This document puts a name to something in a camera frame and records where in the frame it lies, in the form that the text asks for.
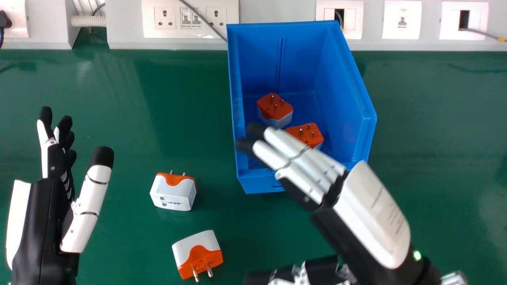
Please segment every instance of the green work surface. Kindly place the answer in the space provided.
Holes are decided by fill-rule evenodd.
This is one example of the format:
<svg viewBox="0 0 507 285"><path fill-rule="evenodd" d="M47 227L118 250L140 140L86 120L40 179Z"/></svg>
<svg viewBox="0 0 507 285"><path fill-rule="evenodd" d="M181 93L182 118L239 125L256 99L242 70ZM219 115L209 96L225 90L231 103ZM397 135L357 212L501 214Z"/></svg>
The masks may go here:
<svg viewBox="0 0 507 285"><path fill-rule="evenodd" d="M507 54L354 52L378 114L370 164L442 273L507 283ZM74 119L76 188L96 146L116 152L78 284L181 281L171 245L213 229L224 264L202 284L332 254L284 193L236 179L226 52L109 50L82 31L72 51L0 51L0 243L14 179L40 177L35 120ZM159 171L196 178L191 212L153 206ZM0 247L0 256L5 249ZM0 262L0 284L10 272Z"/></svg>

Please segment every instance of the green indicator light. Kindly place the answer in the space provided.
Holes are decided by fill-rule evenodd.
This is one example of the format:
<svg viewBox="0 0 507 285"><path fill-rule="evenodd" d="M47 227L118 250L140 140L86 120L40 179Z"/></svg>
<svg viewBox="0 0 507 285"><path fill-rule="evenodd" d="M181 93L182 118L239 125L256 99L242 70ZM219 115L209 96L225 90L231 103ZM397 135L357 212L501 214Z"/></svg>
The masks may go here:
<svg viewBox="0 0 507 285"><path fill-rule="evenodd" d="M415 261L419 261L419 260L421 260L421 258L422 258L422 254L421 254L421 252L420 252L420 251L414 251L414 252L412 253L412 255L413 255L413 257L414 257L414 260L415 260Z"/></svg>

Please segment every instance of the electrical outlet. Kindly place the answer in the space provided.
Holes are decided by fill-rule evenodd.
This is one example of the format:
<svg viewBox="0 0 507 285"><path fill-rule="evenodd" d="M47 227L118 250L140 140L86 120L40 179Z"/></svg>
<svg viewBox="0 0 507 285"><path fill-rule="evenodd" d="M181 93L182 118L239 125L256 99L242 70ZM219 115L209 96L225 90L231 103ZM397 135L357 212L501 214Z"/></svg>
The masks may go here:
<svg viewBox="0 0 507 285"><path fill-rule="evenodd" d="M384 2L383 39L417 40L421 32L421 1Z"/></svg>
<svg viewBox="0 0 507 285"><path fill-rule="evenodd" d="M0 0L0 10L12 21L12 27L4 29L5 38L29 38L25 0Z"/></svg>
<svg viewBox="0 0 507 285"><path fill-rule="evenodd" d="M206 7L206 20L216 29L225 29L227 24L227 8Z"/></svg>
<svg viewBox="0 0 507 285"><path fill-rule="evenodd" d="M188 0L187 2L220 30L222 35L226 34L227 24L239 23L239 0ZM141 0L141 8L145 38L220 38L196 13L179 0Z"/></svg>
<svg viewBox="0 0 507 285"><path fill-rule="evenodd" d="M343 36L360 40L363 37L363 1L317 0L315 20L343 19Z"/></svg>
<svg viewBox="0 0 507 285"><path fill-rule="evenodd" d="M459 28L461 26L486 32L488 14L487 2L442 2L439 39L483 41L484 35L460 31Z"/></svg>
<svg viewBox="0 0 507 285"><path fill-rule="evenodd" d="M172 7L155 7L155 29L176 29L176 11Z"/></svg>

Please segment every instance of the blue container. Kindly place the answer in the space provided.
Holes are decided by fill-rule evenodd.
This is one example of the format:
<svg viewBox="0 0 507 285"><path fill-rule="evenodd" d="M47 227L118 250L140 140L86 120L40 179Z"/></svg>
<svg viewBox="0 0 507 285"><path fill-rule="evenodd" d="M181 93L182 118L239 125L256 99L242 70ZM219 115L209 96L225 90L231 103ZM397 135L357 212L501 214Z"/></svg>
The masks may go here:
<svg viewBox="0 0 507 285"><path fill-rule="evenodd" d="M235 139L275 92L294 107L288 127L318 125L321 151L348 169L368 159L377 114L337 21L227 25L227 36ZM251 155L237 151L236 169L247 194L283 191Z"/></svg>

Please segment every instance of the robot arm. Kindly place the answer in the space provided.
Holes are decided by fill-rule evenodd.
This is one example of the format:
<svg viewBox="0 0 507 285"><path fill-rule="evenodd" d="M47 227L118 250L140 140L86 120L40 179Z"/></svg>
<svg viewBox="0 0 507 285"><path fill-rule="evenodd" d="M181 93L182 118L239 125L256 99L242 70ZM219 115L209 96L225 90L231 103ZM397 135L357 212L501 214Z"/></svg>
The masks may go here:
<svg viewBox="0 0 507 285"><path fill-rule="evenodd" d="M286 191L311 212L314 225L346 263L334 262L336 274L362 285L442 283L436 267L412 246L405 216L365 162L349 172L283 130L255 124L248 130L260 140L239 139L237 149L275 170ZM247 275L245 284L266 284L250 279Z"/></svg>
<svg viewBox="0 0 507 285"><path fill-rule="evenodd" d="M53 133L51 117L43 107L37 121L43 179L14 182L6 240L12 285L75 284L79 253L95 227L113 168L112 149L97 148L80 197L72 202L72 119L65 116Z"/></svg>

